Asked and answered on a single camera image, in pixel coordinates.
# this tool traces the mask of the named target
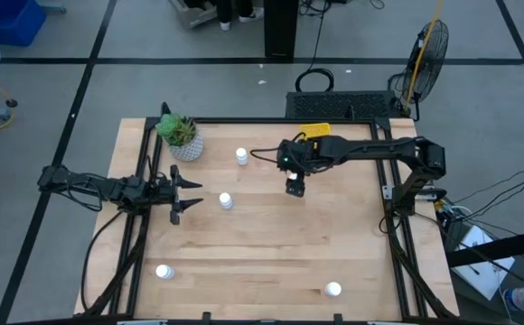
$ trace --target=gray floor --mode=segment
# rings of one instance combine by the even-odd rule
[[[3,47],[5,57],[87,58],[108,0],[62,1],[65,15],[47,19],[32,46]],[[367,0],[335,5],[326,15],[320,57],[406,58],[435,0]],[[524,40],[524,2],[505,0]],[[447,57],[519,59],[494,0],[447,0],[441,19],[450,30]],[[297,57],[311,57],[318,19],[299,19]],[[262,57],[263,24],[215,23],[184,30],[164,0],[117,0],[100,57]],[[329,65],[336,90],[379,90],[398,65]],[[0,300],[38,198],[36,181],[49,164],[85,66],[0,66],[0,82],[19,100],[17,117],[0,132]],[[98,65],[94,68],[64,163],[105,173],[123,117],[155,116],[162,101],[191,116],[283,116],[285,93],[306,69],[298,64]],[[321,90],[321,77],[304,80]],[[417,128],[447,149],[440,185],[457,199],[524,168],[524,66],[445,66],[421,106]],[[465,202],[478,209],[496,191]],[[9,321],[69,317],[95,214],[53,198]],[[483,220],[524,232],[524,192]],[[493,230],[498,236],[505,233]]]

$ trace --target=wooden tabletop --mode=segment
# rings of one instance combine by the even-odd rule
[[[136,169],[144,119],[123,119],[109,176],[123,177]],[[393,135],[415,136],[411,120],[392,120]],[[331,125],[333,135],[370,139],[365,125]],[[199,319],[210,311],[215,320],[400,320],[397,289],[388,239],[378,230],[383,216],[376,164],[347,162],[305,179],[299,199],[285,194],[285,175],[271,162],[248,157],[236,163],[239,147],[273,148],[292,138],[299,125],[199,125],[204,152],[194,162],[178,162],[163,149],[159,170],[177,164],[181,175],[203,184],[181,190],[183,199],[204,202],[182,214],[180,226],[169,220],[169,206],[152,209],[145,259],[138,291],[136,318]],[[154,135],[149,152],[153,151]],[[410,174],[400,163],[401,178]],[[218,196],[228,192],[234,208],[222,209]],[[418,202],[417,212],[432,216],[431,203]],[[106,204],[96,231],[116,212]],[[98,239],[89,259],[86,296],[89,304],[116,271],[126,218]],[[436,225],[410,219],[420,273],[436,296],[458,313],[451,277]],[[176,275],[162,280],[158,265]],[[412,285],[405,273],[409,304]],[[328,297],[329,282],[342,293]],[[130,281],[125,280],[120,311],[125,310]]]

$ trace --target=electric fan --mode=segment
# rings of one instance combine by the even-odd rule
[[[423,50],[423,44],[425,43],[425,37],[428,34],[431,23],[428,23],[423,30],[416,37],[415,45],[408,58],[407,67],[402,73],[392,75],[388,79],[388,90],[392,88],[392,82],[396,79],[395,90],[400,93],[400,96],[394,99],[394,105],[398,106],[403,116],[410,116],[410,108],[407,103],[409,100],[408,89],[411,81],[413,80],[413,74],[415,73],[416,60],[420,52]],[[449,43],[449,30],[446,24],[440,20],[436,20],[431,35],[428,38],[428,42],[423,52],[423,56],[418,65],[416,72],[415,85],[413,85],[413,92],[408,104],[415,104],[416,108],[416,121],[420,119],[418,111],[418,103],[423,101],[426,96],[431,92],[436,78],[439,76],[441,67],[443,67],[444,56],[446,54],[446,48]],[[403,79],[402,87],[398,88],[400,79]]]

